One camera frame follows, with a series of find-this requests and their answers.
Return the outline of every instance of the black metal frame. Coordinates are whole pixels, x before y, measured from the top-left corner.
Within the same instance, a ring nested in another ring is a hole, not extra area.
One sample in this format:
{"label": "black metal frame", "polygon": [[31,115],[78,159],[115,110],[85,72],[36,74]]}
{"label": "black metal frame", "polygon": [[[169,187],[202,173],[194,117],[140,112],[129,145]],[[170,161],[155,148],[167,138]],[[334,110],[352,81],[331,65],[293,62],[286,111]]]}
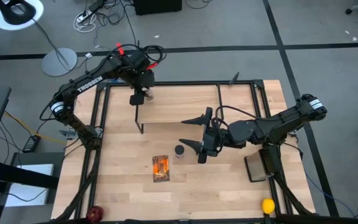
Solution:
{"label": "black metal frame", "polygon": [[[220,86],[221,85],[229,85],[229,81],[216,80],[216,81],[156,82],[155,83],[155,86],[177,86],[177,85],[216,85],[217,89],[218,89],[219,105],[222,106],[223,103],[222,103]],[[252,101],[255,106],[255,113],[257,116],[261,116],[259,102],[258,102],[258,98],[257,98],[257,94],[256,94],[256,87],[259,87],[261,96],[262,96],[261,100],[264,104],[266,116],[267,117],[270,116],[269,104],[267,101],[265,88],[263,86],[263,80],[238,80],[234,83],[234,85],[250,85]],[[98,105],[99,105],[100,94],[101,94],[101,90],[103,89],[103,87],[105,87],[104,103],[103,103],[103,110],[102,110],[101,122],[100,122],[100,128],[104,129],[104,126],[106,124],[107,107],[108,107],[108,102],[109,102],[110,88],[115,87],[115,86],[127,86],[127,85],[125,83],[100,83],[98,85],[97,90],[96,90],[95,101],[94,101],[94,105],[93,105],[91,125],[94,126],[96,123],[96,116],[98,114]],[[137,122],[138,113],[139,113],[139,107],[136,106],[135,123],[136,123],[140,133],[143,134],[144,133],[144,125],[139,124]],[[223,109],[221,109],[221,117],[224,118]],[[81,172],[80,186],[83,184],[84,180],[86,179],[88,167],[89,167],[89,159],[90,159],[90,152],[86,152],[85,158],[84,158],[84,163],[83,163],[83,168],[82,168],[82,172]],[[96,155],[95,155],[94,159],[95,159],[94,162],[99,162],[100,151],[96,151]],[[275,213],[281,214],[275,182],[273,179],[269,179],[268,181],[269,181],[270,192],[272,194],[272,198],[276,204]],[[96,184],[97,184],[97,178],[95,178],[91,184],[91,189],[89,191],[88,209],[94,205],[94,198],[95,198],[95,194],[96,194]],[[77,208],[75,210],[74,218],[81,217],[82,204],[83,204],[83,200],[81,199],[80,203],[77,205]],[[286,205],[286,210],[291,211],[291,204],[287,204],[287,202],[286,202],[285,205]],[[199,224],[202,224],[202,223],[265,223],[265,219],[266,218],[210,219],[210,220],[155,220],[155,221],[150,221],[150,222],[153,222],[153,223],[189,223],[189,222],[191,222],[191,223],[199,223]],[[122,222],[121,221],[108,221],[108,222],[100,222],[100,223],[122,223]]]}

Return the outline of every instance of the wooden table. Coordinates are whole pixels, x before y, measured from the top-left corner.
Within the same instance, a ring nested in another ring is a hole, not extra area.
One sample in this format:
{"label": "wooden table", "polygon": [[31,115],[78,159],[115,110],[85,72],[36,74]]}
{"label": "wooden table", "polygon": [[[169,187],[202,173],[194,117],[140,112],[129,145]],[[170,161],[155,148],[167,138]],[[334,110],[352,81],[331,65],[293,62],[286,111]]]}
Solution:
{"label": "wooden table", "polygon": [[[285,110],[280,82],[264,80],[264,85],[271,114]],[[250,85],[221,85],[220,89],[224,105],[255,114]],[[173,149],[180,144],[179,138],[201,140],[203,127],[180,124],[180,121],[200,116],[207,106],[218,107],[216,85],[155,86],[153,90],[153,102],[139,106],[138,122],[144,124],[144,134],[134,122],[135,107],[129,104],[133,90],[124,86],[110,90],[95,200],[95,205],[104,208],[103,220],[263,217],[261,201],[271,197],[269,184],[267,181],[250,183],[244,165],[244,157],[261,146],[224,147],[218,157],[209,157],[206,164],[198,164],[197,155],[187,146],[184,158],[174,156]],[[77,99],[75,113],[84,123],[90,121],[94,94],[94,89],[89,90]],[[259,105],[265,114],[261,100]],[[224,119],[231,123],[251,118],[224,109]],[[287,142],[296,145],[293,138],[288,138]],[[67,152],[79,144],[68,148]],[[298,151],[286,145],[281,149],[287,185],[313,212]],[[84,154],[85,149],[81,147],[65,159],[52,218],[61,214],[76,194]],[[169,156],[170,181],[153,183],[152,157],[161,155]],[[285,213],[282,192],[278,185],[277,188],[281,210]],[[83,208],[86,208],[87,198],[85,195]]]}

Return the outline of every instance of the gray floor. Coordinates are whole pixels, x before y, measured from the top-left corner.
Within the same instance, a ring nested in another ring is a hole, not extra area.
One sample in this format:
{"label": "gray floor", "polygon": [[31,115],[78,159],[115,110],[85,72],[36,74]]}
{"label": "gray floor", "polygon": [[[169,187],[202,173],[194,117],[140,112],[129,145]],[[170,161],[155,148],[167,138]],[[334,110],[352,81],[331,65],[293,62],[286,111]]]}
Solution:
{"label": "gray floor", "polygon": [[[80,34],[73,30],[73,18],[83,10],[84,0],[43,0],[45,12],[41,26],[58,45],[77,52],[96,49],[95,32]],[[307,1],[270,0],[284,44],[331,44],[358,42],[358,11],[344,14],[358,0]],[[176,13],[129,17],[141,45],[159,44],[172,47],[207,47],[225,45],[275,45],[273,32],[262,0],[214,0],[202,10],[189,9]],[[103,27],[98,33],[98,45],[114,47],[117,42],[132,43],[126,20],[119,25]],[[45,54],[51,50],[35,28],[7,32],[0,29],[0,55]],[[287,50],[296,82],[301,93],[318,96],[328,109],[328,116],[312,123],[326,173],[335,197],[351,207],[358,207],[358,48]],[[102,57],[94,57],[88,68],[95,67]],[[44,105],[58,87],[70,78],[83,74],[79,68],[68,75],[52,78],[40,71],[40,59],[0,61],[0,85],[10,86],[12,93],[7,110],[36,129]],[[158,81],[227,80],[237,71],[240,78],[279,79],[287,105],[294,104],[290,84],[280,54],[276,50],[198,52],[169,54],[154,69]],[[3,119],[16,143],[25,143],[28,133],[8,118]],[[65,127],[47,123],[42,134],[64,140],[57,131]],[[300,133],[299,146],[305,152],[304,167],[319,185],[308,142]],[[63,146],[42,141],[37,152],[61,152]],[[6,145],[0,140],[0,161],[6,158]],[[324,197],[310,184],[318,213],[328,215]],[[352,215],[337,203],[342,217]],[[48,220],[52,205],[7,208],[1,223],[34,223]]]}

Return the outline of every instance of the power strip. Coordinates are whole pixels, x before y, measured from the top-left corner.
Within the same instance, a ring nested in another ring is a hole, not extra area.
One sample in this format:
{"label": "power strip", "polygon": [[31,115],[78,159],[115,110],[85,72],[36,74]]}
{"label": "power strip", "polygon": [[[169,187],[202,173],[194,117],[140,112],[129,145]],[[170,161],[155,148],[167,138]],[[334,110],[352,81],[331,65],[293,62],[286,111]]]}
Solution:
{"label": "power strip", "polygon": [[78,17],[77,18],[77,22],[82,22],[82,21],[84,21],[85,19],[87,19],[87,18],[89,18],[89,16],[92,16],[92,11],[90,11],[90,10],[87,10],[86,12],[85,12],[85,15],[81,15],[80,17]]}

